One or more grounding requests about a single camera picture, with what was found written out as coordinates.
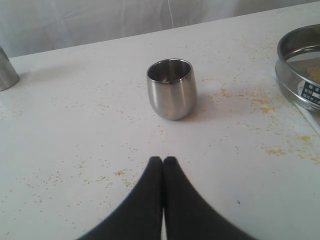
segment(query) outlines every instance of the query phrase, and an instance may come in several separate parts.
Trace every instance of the label on sieve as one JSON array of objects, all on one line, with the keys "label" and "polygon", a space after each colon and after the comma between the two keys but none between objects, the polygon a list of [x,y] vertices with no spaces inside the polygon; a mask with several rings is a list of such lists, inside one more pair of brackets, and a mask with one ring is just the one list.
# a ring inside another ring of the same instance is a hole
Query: label on sieve
[{"label": "label on sieve", "polygon": [[320,105],[320,88],[306,81],[301,92],[301,97],[314,104]]}]

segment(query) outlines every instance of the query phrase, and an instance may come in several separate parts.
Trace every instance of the white table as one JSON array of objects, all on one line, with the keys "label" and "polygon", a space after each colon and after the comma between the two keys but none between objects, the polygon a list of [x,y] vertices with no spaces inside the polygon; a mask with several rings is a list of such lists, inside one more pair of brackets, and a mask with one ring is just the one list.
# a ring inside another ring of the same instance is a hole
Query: white table
[{"label": "white table", "polygon": [[[11,59],[0,93],[0,239],[75,239],[108,216],[150,156],[176,156],[199,193],[261,240],[320,236],[320,139],[272,77],[285,33],[320,2]],[[155,115],[146,70],[190,61],[189,117]]]}]

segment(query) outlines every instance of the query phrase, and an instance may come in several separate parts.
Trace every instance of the stainless steel cup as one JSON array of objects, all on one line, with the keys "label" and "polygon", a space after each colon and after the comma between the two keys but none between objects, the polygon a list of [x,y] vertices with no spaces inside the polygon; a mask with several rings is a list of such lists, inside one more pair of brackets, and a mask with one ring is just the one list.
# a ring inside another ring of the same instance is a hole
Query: stainless steel cup
[{"label": "stainless steel cup", "polygon": [[153,110],[168,120],[188,115],[197,102],[192,65],[182,59],[156,62],[146,72],[148,95]]},{"label": "stainless steel cup", "polygon": [[12,87],[19,82],[19,80],[20,78],[16,70],[12,66],[5,51],[0,46],[0,91]]}]

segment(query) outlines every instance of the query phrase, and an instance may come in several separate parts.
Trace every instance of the white curtain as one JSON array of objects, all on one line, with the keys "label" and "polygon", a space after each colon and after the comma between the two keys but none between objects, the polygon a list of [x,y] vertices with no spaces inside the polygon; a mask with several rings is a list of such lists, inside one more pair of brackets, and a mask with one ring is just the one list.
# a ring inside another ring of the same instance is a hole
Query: white curtain
[{"label": "white curtain", "polygon": [[310,2],[0,0],[0,46],[15,57]]}]

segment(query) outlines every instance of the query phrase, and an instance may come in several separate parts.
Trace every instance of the metal sieve frame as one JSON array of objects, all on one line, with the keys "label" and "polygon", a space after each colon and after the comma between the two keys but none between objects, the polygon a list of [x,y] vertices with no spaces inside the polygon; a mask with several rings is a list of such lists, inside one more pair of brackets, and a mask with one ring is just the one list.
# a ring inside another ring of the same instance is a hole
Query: metal sieve frame
[{"label": "metal sieve frame", "polygon": [[303,108],[320,112],[320,104],[300,96],[306,83],[320,88],[320,84],[293,68],[287,61],[301,54],[320,52],[320,24],[304,26],[284,35],[277,45],[276,80],[283,95]]}]

